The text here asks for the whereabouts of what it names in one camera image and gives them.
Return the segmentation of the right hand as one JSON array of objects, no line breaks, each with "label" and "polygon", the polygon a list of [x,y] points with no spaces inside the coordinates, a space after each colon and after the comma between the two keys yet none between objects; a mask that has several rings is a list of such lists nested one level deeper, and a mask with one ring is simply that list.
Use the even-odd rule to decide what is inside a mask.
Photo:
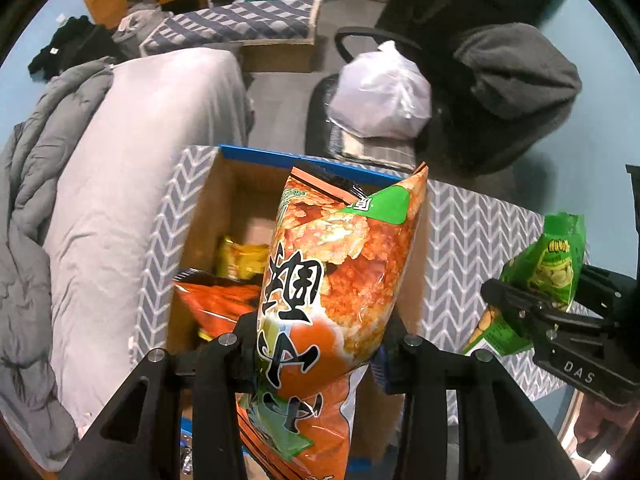
[{"label": "right hand", "polygon": [[574,435],[578,443],[591,440],[600,434],[604,422],[612,422],[613,425],[620,428],[620,434],[606,449],[606,452],[614,456],[634,426],[638,414],[638,400],[632,401],[623,408],[608,408],[592,396],[585,396],[574,426]]}]

